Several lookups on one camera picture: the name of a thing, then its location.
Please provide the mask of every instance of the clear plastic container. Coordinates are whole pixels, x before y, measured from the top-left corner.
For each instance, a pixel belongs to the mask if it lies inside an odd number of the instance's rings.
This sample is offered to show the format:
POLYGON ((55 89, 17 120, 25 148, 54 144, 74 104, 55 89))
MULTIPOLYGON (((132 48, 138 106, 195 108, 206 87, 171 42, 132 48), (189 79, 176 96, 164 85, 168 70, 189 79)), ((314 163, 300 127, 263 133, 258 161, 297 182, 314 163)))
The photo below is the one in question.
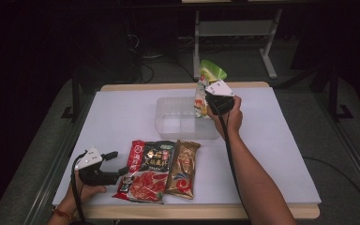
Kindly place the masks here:
POLYGON ((214 140, 219 136, 213 120, 195 117, 194 97, 159 98, 156 129, 165 140, 214 140))

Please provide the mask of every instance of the chip bag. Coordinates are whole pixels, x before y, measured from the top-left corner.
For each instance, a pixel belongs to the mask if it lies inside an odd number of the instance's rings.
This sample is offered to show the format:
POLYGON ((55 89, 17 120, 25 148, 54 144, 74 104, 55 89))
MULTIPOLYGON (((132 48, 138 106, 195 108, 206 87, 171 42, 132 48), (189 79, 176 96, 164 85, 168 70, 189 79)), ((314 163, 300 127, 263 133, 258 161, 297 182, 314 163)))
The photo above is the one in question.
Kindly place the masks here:
POLYGON ((114 198, 162 203, 174 147, 175 142, 170 141, 133 141, 127 159, 129 172, 122 176, 114 198))
POLYGON ((200 79, 197 83, 197 89, 195 91, 195 116, 197 118, 210 118, 207 115, 207 103, 205 100, 205 88, 210 84, 218 81, 224 80, 227 77, 227 73, 215 65, 214 63, 208 60, 202 60, 200 63, 200 79))
POLYGON ((195 159, 200 147, 201 145, 196 142, 177 141, 166 185, 166 194, 194 199, 195 159))

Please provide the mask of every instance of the wrist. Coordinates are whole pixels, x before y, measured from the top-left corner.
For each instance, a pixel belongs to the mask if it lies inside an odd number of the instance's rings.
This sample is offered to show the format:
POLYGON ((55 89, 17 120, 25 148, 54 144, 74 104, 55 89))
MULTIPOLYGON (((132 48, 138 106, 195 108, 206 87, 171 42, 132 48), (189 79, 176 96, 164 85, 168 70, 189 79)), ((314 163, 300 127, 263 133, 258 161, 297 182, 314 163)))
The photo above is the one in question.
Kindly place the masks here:
POLYGON ((56 216, 57 218, 68 220, 69 222, 75 220, 75 217, 73 216, 73 214, 63 212, 63 211, 61 211, 61 210, 59 210, 57 208, 52 209, 52 211, 53 211, 53 216, 56 216))
POLYGON ((227 133, 229 135, 229 139, 241 139, 241 136, 239 135, 239 131, 236 129, 228 129, 227 133))
POLYGON ((57 205, 56 209, 64 213, 74 215, 77 210, 77 206, 75 202, 62 201, 59 205, 57 205))

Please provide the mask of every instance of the metal frame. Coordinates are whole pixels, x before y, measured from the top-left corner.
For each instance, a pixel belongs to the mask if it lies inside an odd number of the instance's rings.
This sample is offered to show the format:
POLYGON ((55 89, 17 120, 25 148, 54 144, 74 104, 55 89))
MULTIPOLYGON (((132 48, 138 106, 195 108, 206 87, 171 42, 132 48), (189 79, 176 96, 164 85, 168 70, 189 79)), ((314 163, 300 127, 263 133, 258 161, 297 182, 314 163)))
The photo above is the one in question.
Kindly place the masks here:
POLYGON ((259 49, 268 77, 276 79, 277 74, 271 63, 269 53, 276 35, 282 8, 277 10, 273 20, 263 21, 219 21, 201 22, 199 10, 195 13, 195 48, 193 54, 194 79, 200 78, 200 37, 213 36, 268 36, 264 48, 259 49))

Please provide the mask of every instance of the human arm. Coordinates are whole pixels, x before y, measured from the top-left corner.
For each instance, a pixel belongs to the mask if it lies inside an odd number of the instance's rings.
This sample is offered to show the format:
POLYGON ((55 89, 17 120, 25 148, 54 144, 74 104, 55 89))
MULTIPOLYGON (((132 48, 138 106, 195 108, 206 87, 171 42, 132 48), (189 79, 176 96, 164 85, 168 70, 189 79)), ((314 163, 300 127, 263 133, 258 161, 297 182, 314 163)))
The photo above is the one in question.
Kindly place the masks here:
MULTIPOLYGON (((104 186, 87 186, 84 185, 81 179, 78 176, 78 171, 75 171, 76 184, 78 193, 81 193, 81 203, 88 202, 95 194, 105 193, 107 189, 104 186)), ((77 210, 77 205, 75 203, 74 195, 72 192, 71 184, 69 184, 66 196, 55 208, 60 212, 71 215, 73 217, 75 211, 77 210)), ((68 216, 60 217, 59 214, 53 213, 51 218, 48 221, 48 225, 68 225, 71 221, 68 216)))
MULTIPOLYGON (((243 114, 240 111, 242 99, 234 97, 232 110, 222 115, 232 151, 232 162, 236 173, 240 197, 252 224, 296 224, 288 205, 270 175, 245 145, 239 129, 243 114)), ((208 109, 221 137, 225 135, 218 116, 208 109)))

